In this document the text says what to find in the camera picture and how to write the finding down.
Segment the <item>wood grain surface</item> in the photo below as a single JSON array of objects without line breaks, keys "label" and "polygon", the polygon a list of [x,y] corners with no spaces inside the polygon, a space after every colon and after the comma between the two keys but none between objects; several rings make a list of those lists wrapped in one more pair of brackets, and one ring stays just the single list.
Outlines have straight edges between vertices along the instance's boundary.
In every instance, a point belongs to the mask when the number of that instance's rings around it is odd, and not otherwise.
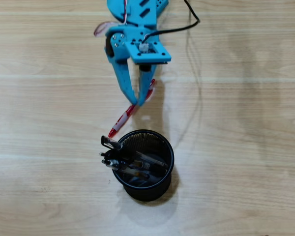
[{"label": "wood grain surface", "polygon": [[[0,0],[0,236],[295,236],[295,0],[190,2],[201,24],[161,36],[173,60],[116,137],[174,148],[140,203],[98,155],[129,105],[92,35],[106,2]],[[193,20],[171,0],[159,28]]]}]

